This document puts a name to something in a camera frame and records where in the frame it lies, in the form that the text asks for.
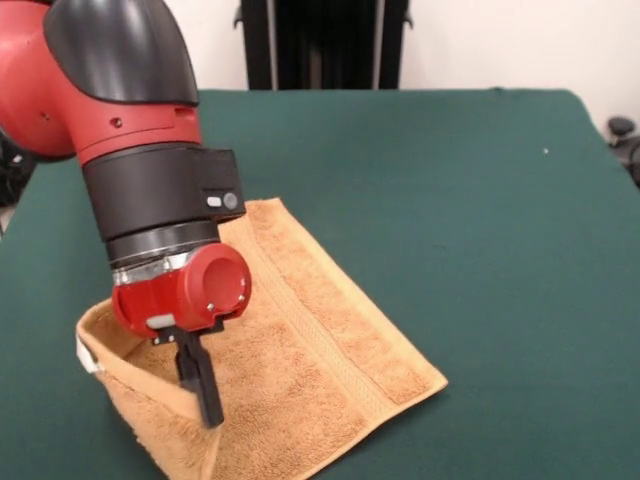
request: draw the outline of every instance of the brown towel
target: brown towel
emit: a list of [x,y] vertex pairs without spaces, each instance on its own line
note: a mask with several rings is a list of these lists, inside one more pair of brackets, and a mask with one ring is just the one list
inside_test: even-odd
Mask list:
[[203,338],[225,410],[202,428],[177,386],[174,345],[120,327],[111,304],[78,323],[96,377],[172,479],[306,479],[446,378],[385,318],[278,199],[221,228],[254,280],[250,307]]

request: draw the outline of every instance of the red robot arm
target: red robot arm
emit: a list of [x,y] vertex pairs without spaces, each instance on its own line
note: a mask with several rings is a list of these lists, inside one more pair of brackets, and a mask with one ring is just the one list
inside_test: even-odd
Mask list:
[[202,334],[251,296],[218,225],[244,215],[233,152],[202,146],[198,92],[162,0],[0,0],[0,134],[41,162],[76,157],[118,319],[175,342],[182,384],[223,421]]

